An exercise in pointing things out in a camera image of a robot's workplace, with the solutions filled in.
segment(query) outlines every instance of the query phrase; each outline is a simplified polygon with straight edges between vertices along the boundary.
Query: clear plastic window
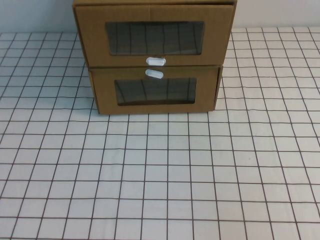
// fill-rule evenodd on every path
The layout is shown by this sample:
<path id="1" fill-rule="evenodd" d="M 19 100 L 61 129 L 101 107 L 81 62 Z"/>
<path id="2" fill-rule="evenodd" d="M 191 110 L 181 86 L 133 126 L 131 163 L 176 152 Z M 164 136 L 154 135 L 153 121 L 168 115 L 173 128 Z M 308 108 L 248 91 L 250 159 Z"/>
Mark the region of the clear plastic window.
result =
<path id="1" fill-rule="evenodd" d="M 194 104 L 196 78 L 115 80 L 119 106 Z"/>
<path id="2" fill-rule="evenodd" d="M 107 22 L 111 55 L 200 55 L 203 21 Z"/>

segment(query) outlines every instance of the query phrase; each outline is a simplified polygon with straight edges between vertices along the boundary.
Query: drawer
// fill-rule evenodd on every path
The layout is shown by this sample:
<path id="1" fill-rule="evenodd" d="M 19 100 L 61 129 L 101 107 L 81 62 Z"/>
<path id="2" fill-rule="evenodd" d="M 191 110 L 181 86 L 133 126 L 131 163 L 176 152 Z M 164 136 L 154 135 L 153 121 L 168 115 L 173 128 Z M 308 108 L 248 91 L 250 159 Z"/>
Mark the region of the drawer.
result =
<path id="1" fill-rule="evenodd" d="M 159 71 L 162 79 L 146 70 Z M 89 76 L 100 114 L 213 111 L 221 67 L 98 68 Z"/>
<path id="2" fill-rule="evenodd" d="M 166 66 L 222 65 L 234 11 L 232 4 L 74 7 L 90 68 L 147 67 L 148 57 Z"/>

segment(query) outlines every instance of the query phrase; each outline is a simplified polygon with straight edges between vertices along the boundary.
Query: white plastic handle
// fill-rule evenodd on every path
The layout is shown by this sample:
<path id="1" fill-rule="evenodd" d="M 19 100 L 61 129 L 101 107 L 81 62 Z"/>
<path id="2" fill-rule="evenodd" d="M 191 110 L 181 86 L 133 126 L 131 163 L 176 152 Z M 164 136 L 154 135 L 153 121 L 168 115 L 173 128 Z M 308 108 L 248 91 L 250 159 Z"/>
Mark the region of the white plastic handle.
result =
<path id="1" fill-rule="evenodd" d="M 166 64 L 167 60 L 165 58 L 158 58 L 158 57 L 148 57 L 146 59 L 146 63 L 149 66 L 164 66 Z"/>
<path id="2" fill-rule="evenodd" d="M 164 77 L 164 73 L 161 71 L 156 71 L 152 69 L 145 70 L 145 74 L 151 78 L 162 79 Z"/>

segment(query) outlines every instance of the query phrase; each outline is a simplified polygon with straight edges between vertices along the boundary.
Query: white grid mat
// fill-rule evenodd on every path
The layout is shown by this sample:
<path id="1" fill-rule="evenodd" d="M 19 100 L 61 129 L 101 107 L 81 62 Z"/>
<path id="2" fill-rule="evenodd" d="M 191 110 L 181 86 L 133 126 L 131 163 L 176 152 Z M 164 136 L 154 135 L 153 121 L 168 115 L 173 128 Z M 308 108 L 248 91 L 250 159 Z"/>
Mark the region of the white grid mat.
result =
<path id="1" fill-rule="evenodd" d="M 319 48 L 234 29 L 216 111 L 109 117 L 75 33 L 2 33 L 0 239 L 319 240 Z"/>

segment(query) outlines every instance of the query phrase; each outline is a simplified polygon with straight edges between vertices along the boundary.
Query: cardboard drawer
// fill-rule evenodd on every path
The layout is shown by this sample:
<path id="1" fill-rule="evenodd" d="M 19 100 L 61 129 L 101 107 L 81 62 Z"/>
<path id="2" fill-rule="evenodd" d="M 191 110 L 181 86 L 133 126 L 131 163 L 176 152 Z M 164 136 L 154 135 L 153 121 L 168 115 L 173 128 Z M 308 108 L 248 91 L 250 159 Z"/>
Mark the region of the cardboard drawer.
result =
<path id="1" fill-rule="evenodd" d="M 224 63 L 235 5 L 75 5 L 84 56 L 90 68 Z"/>
<path id="2" fill-rule="evenodd" d="M 146 70 L 163 73 L 162 79 Z M 89 76 L 100 114 L 149 114 L 213 111 L 221 67 L 100 68 Z"/>

